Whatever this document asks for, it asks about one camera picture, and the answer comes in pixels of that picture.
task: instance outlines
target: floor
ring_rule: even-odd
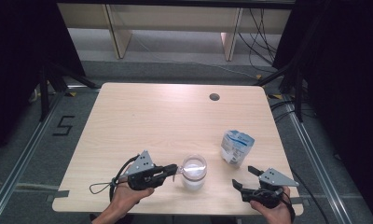
[[[231,62],[225,61],[221,38],[214,33],[134,31],[124,59],[117,60],[109,33],[104,30],[70,29],[87,76],[98,84],[106,81],[212,83],[252,85],[257,76],[275,69],[238,38]],[[248,34],[242,35],[252,42]],[[267,35],[273,47],[280,35]],[[256,48],[270,61],[266,49]],[[71,90],[50,96],[53,108],[46,122],[38,122],[40,102],[32,101],[7,145],[0,150],[0,223],[83,223],[89,214],[57,213],[51,202],[83,131],[98,92],[79,88],[66,79]],[[277,78],[265,86],[294,179],[303,184],[299,193],[304,213],[296,223],[373,223],[373,216],[309,104],[303,104],[303,123],[297,122],[292,104],[279,99]],[[59,120],[64,116],[72,131],[65,137]],[[7,183],[14,182],[4,189]],[[241,223],[265,223],[262,217],[238,217]],[[208,217],[135,216],[133,223],[210,223]]]

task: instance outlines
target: clear glass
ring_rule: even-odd
[[[200,189],[204,185],[204,177],[207,174],[207,162],[201,155],[190,155],[184,159],[180,173],[183,175],[182,181],[185,188]]]

